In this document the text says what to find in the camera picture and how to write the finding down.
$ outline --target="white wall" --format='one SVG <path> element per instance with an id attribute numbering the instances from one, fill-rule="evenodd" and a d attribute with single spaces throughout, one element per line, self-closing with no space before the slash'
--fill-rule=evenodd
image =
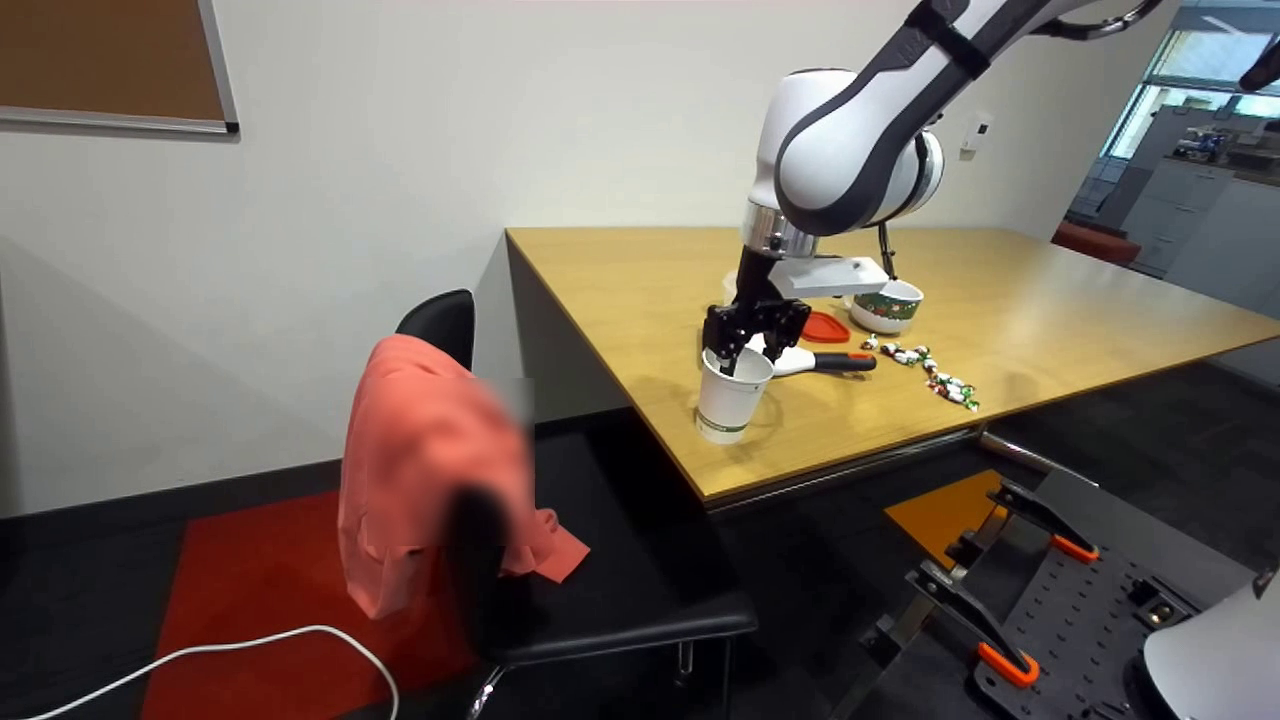
<path id="1" fill-rule="evenodd" d="M 219 0 L 239 142 L 0 130 L 0 510 L 333 458 L 370 345 L 451 285 L 520 420 L 615 403 L 583 353 L 525 376 L 499 228 L 735 225 L 776 76 L 906 6 Z M 1003 57 L 917 225 L 1048 235 L 1166 20 Z"/>

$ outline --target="red carpet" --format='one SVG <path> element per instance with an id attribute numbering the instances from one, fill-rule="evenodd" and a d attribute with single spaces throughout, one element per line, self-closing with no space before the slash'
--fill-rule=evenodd
<path id="1" fill-rule="evenodd" d="M 373 648 L 401 696 L 451 681 L 475 659 L 445 593 L 373 622 L 346 596 L 336 493 L 188 522 L 156 656 L 333 622 Z M 336 637 L 300 637 L 232 656 L 188 656 L 147 681 L 146 716 L 346 716 L 385 703 L 380 673 Z"/>

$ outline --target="wooden table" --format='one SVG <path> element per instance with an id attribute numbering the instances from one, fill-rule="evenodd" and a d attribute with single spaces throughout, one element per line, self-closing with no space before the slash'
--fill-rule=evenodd
<path id="1" fill-rule="evenodd" d="M 897 228 L 897 269 L 928 292 L 902 345 L 928 345 L 946 372 L 977 383 L 979 409 L 946 403 L 920 366 L 881 360 L 866 380 L 779 376 L 735 444 L 710 444 L 691 414 L 695 345 L 742 235 L 511 228 L 508 240 L 710 502 L 1280 337 L 1267 315 L 1016 233 Z M 875 235 L 838 235 L 826 252 L 871 254 Z"/>

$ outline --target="white cable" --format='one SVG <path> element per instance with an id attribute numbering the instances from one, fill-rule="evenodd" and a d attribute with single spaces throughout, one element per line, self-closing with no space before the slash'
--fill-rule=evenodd
<path id="1" fill-rule="evenodd" d="M 348 637 L 348 631 L 342 631 L 342 629 L 333 629 L 333 622 L 300 622 L 300 629 L 287 629 L 287 631 L 253 637 L 253 638 L 236 638 L 236 642 L 194 642 L 194 648 L 175 648 L 175 653 L 156 656 L 151 663 L 146 663 L 146 669 L 135 669 L 135 673 L 129 673 L 129 675 L 122 675 L 122 681 L 113 681 L 113 683 L 98 689 L 98 691 L 85 691 L 85 696 L 76 696 L 76 698 L 60 703 L 60 708 L 51 708 L 51 713 L 37 713 L 37 716 L 30 716 L 30 720 L 51 720 L 51 716 L 66 716 L 66 713 L 74 713 L 74 708 L 80 708 L 80 703 L 91 703 L 91 698 L 99 698 L 99 696 L 110 696 L 110 691 L 117 691 L 117 689 L 123 689 L 123 683 L 132 683 L 132 681 L 141 681 L 141 675 L 147 675 L 147 673 L 156 673 L 156 669 L 173 663 L 173 659 L 186 659 L 186 656 L 244 653 L 244 648 L 265 648 L 265 642 L 279 642 L 279 638 L 298 638 L 298 637 L 312 637 L 312 631 L 320 631 L 320 637 L 336 637 L 336 638 L 352 642 L 352 653 L 360 653 L 360 656 L 365 656 L 365 659 L 385 675 L 385 683 L 391 689 L 391 713 L 390 713 L 390 720 L 397 720 L 397 716 L 401 716 L 401 689 L 397 689 L 397 675 L 391 675 L 391 673 L 390 673 L 390 663 L 385 663 L 385 659 L 375 659 L 375 656 L 373 656 L 358 637 Z"/>

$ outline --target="chair backrest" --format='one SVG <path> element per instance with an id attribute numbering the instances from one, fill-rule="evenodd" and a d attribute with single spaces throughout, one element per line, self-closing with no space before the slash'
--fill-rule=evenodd
<path id="1" fill-rule="evenodd" d="M 475 345 L 475 299 L 471 292 L 456 289 L 445 294 L 431 294 L 418 302 L 401 329 L 401 337 L 420 337 L 448 353 L 456 365 L 471 366 L 471 345 Z"/>
<path id="2" fill-rule="evenodd" d="M 471 366 L 475 299 L 464 289 L 431 294 L 418 302 L 397 331 L 427 338 Z M 486 653 L 488 629 L 480 629 L 480 614 L 488 614 L 497 598 L 508 530 L 504 499 L 488 483 L 462 478 L 445 519 L 445 563 L 475 653 Z"/>

